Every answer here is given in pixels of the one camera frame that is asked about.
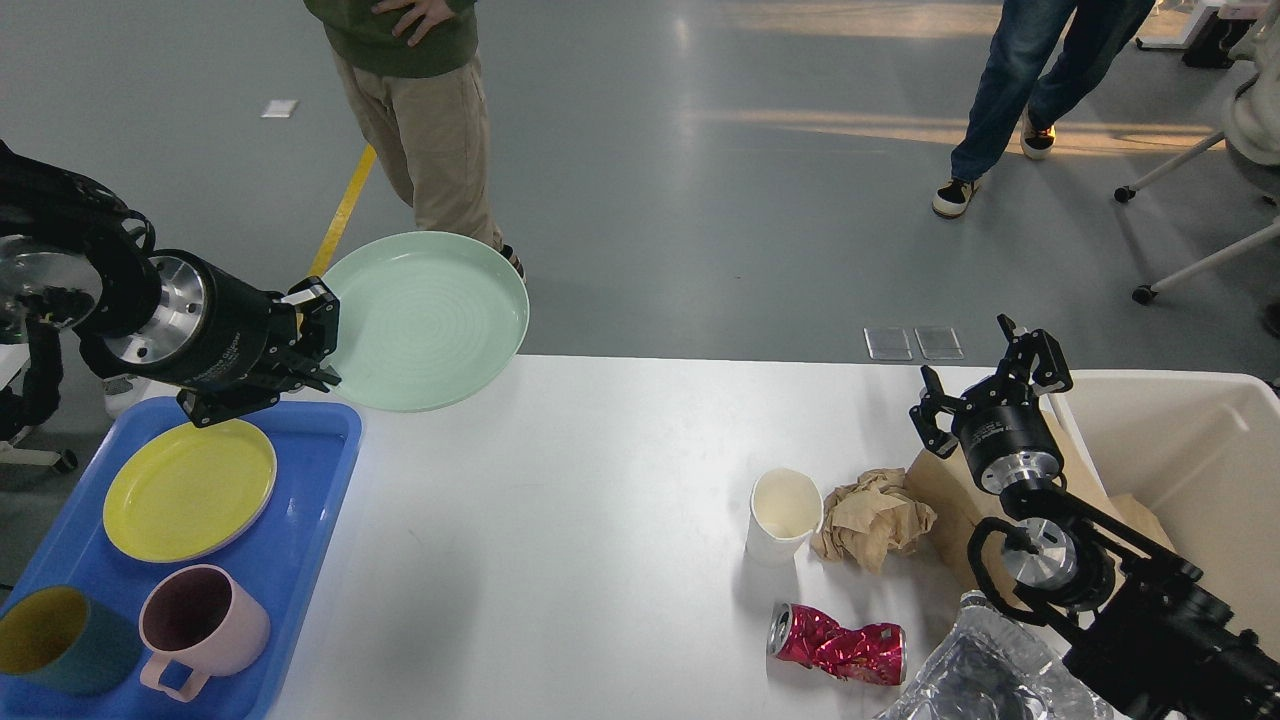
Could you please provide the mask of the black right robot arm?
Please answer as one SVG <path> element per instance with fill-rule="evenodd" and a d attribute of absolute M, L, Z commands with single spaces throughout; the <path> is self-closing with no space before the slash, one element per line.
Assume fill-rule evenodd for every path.
<path fill-rule="evenodd" d="M 1202 570 L 1070 493 L 1039 405 L 1073 387 L 1056 338 L 997 322 L 1007 348 L 995 373 L 950 396 L 924 366 L 909 413 L 924 448 L 961 451 L 1004 510 L 966 544 L 979 589 L 1005 616 L 1053 629 L 1066 670 L 1128 717 L 1275 719 L 1277 662 L 1253 630 L 1228 629 L 1233 611 Z"/>

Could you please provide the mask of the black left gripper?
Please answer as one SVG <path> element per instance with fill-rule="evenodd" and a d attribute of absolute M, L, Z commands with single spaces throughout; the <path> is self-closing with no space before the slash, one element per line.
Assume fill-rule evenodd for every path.
<path fill-rule="evenodd" d="M 329 391 L 340 301 L 320 278 L 261 291 L 191 252 L 124 250 L 100 263 L 100 375 L 179 387 L 197 428 Z"/>

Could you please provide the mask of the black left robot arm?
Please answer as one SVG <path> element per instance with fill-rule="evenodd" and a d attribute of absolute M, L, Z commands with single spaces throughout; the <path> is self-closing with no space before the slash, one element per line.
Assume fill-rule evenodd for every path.
<path fill-rule="evenodd" d="M 86 176 L 1 151 L 3 342 L 26 345 L 20 391 L 3 391 L 3 438 L 60 404 L 60 334 L 96 375 L 178 388 L 198 428 L 340 383 L 338 297 L 317 277 L 280 293 L 192 252 L 157 249 L 154 224 Z"/>

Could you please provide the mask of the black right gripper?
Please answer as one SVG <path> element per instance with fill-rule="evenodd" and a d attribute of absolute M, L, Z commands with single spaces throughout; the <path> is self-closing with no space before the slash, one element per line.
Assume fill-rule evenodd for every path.
<path fill-rule="evenodd" d="M 1053 336 L 1019 327 L 1006 314 L 998 314 L 997 323 L 1007 348 L 996 366 L 993 389 L 974 386 L 961 397 L 946 395 L 937 372 L 924 365 L 919 402 L 909 410 L 924 448 L 947 459 L 960 443 L 975 486 L 995 496 L 1024 480 L 1060 477 L 1064 457 L 1039 398 L 1074 386 Z M 941 413 L 954 416 L 952 432 L 940 428 Z"/>

